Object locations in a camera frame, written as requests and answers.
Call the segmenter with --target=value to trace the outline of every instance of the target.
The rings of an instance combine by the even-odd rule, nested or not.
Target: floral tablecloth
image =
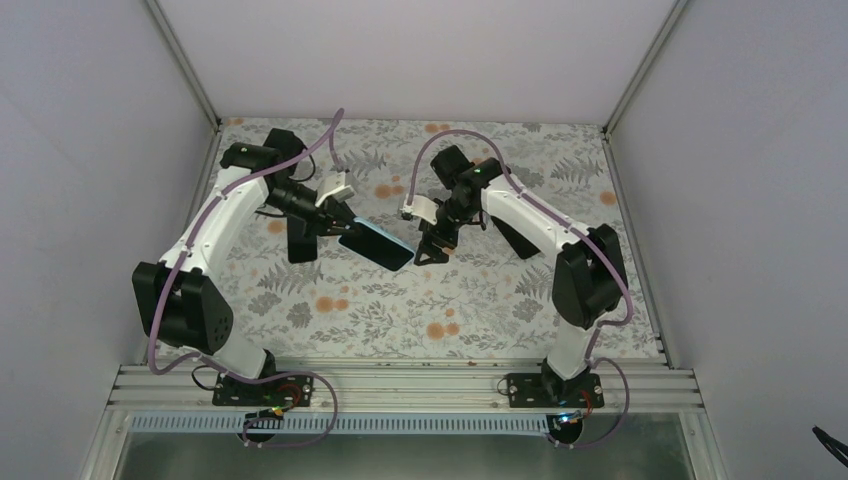
[[[233,142],[261,145],[272,127],[292,130],[310,144],[328,123],[231,118],[217,161]],[[344,120],[336,131],[336,149],[352,171],[357,195],[348,204],[354,212],[415,248],[417,222],[401,220],[398,206],[419,148],[449,128],[489,136],[534,193],[589,225],[609,223],[619,232],[636,315],[625,328],[604,329],[595,351],[618,358],[657,356],[595,126]],[[442,139],[422,162],[417,193],[447,198],[429,160],[450,144],[459,145],[469,159],[491,155],[473,138]],[[313,187],[332,166],[326,148],[315,160],[317,173],[307,184]],[[297,174],[309,171],[309,162],[303,162]],[[218,288],[233,308],[237,328],[277,355],[541,358],[560,322],[550,299],[553,265],[541,255],[520,260],[496,229],[478,227],[462,229],[460,245],[445,265],[410,264],[390,272],[335,238],[320,239],[317,261],[290,265],[285,219],[255,215],[230,252]],[[608,315],[621,318],[623,306]]]

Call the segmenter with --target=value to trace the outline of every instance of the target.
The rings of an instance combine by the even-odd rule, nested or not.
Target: phone screen
[[[393,272],[400,270],[415,256],[413,249],[380,227],[362,218],[354,221],[359,224],[362,233],[339,237],[341,245]]]

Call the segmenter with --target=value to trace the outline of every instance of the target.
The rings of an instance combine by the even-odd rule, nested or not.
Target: glass panel
[[[614,421],[589,419],[581,441]],[[123,480],[694,478],[676,414],[633,415],[608,443],[584,451],[555,450],[541,438],[460,435],[331,435],[275,450],[245,448],[235,435],[173,433],[130,434],[127,449]]]

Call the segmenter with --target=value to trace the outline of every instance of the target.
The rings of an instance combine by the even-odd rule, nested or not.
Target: metal grille
[[[331,415],[288,413],[283,420],[258,423],[256,433],[321,433]],[[148,433],[239,433],[243,413],[138,412],[131,431]],[[348,435],[539,435],[546,432],[544,415],[535,414],[369,414],[342,413],[334,434]]]

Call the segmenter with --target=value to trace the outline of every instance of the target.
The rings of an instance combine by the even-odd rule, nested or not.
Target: white wall
[[[844,478],[848,4],[695,1],[613,133],[732,478]]]
[[[75,478],[210,127],[140,1],[0,7],[0,477]]]
[[[218,113],[604,124],[674,0],[161,0]]]

